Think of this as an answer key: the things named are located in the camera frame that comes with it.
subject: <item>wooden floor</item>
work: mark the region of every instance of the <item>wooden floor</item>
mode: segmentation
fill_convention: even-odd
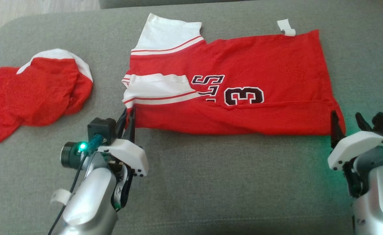
[[[0,0],[0,27],[13,19],[51,12],[100,9],[98,0]]]

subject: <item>red stripe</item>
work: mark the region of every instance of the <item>red stripe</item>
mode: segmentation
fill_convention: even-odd
[[[182,46],[182,45],[184,45],[184,44],[186,44],[186,43],[189,43],[189,42],[193,41],[194,39],[190,39],[190,40],[188,40],[187,42],[181,44],[180,46]],[[174,47],[174,48],[166,49],[166,50],[139,50],[139,51],[132,51],[132,52],[166,52],[166,51],[170,51],[170,50],[174,50],[174,49],[176,49],[176,48],[179,48],[180,46],[176,46],[176,47]]]
[[[127,100],[127,101],[125,101],[123,103],[126,104],[126,103],[129,103],[132,100],[168,100],[168,99],[177,98],[177,97],[181,97],[181,96],[185,96],[185,95],[190,95],[190,94],[193,94],[193,93],[196,93],[196,91],[187,92],[187,93],[184,93],[184,94],[181,94],[181,95],[162,97],[162,98],[131,98],[130,100]]]

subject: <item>camera lens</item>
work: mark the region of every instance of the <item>camera lens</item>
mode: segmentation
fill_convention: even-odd
[[[67,142],[62,147],[60,160],[63,167],[78,169],[81,159],[75,153],[77,150],[78,145],[74,142]]]

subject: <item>white sleeve trim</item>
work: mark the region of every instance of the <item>white sleeve trim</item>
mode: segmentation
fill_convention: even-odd
[[[123,102],[127,108],[132,108],[134,104],[171,104],[199,96],[190,87],[185,75],[170,74],[164,76],[161,73],[156,73],[137,76],[131,74]]]
[[[80,57],[74,55],[73,53],[63,50],[63,49],[52,49],[44,52],[39,52],[30,59],[30,61],[20,67],[16,74],[22,73],[27,67],[30,66],[34,58],[55,58],[55,59],[64,59],[64,58],[72,58],[75,60],[77,64],[78,70],[84,76],[88,77],[91,81],[93,81],[93,77],[91,76],[90,67],[86,62],[84,62]]]
[[[171,20],[150,13],[132,55],[166,54],[184,49],[203,40],[201,27],[201,22]]]

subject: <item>green led light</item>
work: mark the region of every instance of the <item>green led light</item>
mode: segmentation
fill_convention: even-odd
[[[81,143],[80,146],[78,147],[78,150],[82,151],[82,150],[85,150],[86,148],[87,148],[87,144]]]

